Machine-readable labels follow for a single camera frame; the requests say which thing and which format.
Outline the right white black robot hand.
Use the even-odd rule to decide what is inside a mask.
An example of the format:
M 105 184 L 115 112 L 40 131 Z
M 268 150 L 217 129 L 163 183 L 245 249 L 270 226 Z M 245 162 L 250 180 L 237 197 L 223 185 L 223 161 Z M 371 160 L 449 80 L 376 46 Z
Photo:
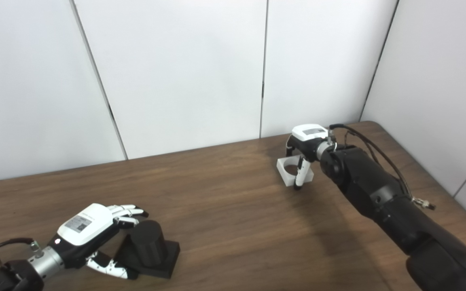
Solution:
M 295 190 L 301 190 L 311 164 L 319 162 L 325 151 L 335 150 L 337 145 L 333 131 L 319 124 L 302 124 L 292 129 L 286 142 L 286 157 L 293 156 L 295 150 L 300 152 L 293 186 Z

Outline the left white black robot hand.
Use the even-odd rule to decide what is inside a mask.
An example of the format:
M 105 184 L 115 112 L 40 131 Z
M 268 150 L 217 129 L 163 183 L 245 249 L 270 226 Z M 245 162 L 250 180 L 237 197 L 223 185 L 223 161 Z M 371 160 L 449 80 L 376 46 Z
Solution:
M 42 279 L 49 279 L 64 269 L 87 266 L 94 271 L 127 280 L 135 280 L 138 273 L 118 263 L 100 247 L 120 230 L 136 227 L 137 217 L 149 214 L 135 205 L 104 206 L 92 203 L 59 226 L 41 257 L 28 262 Z

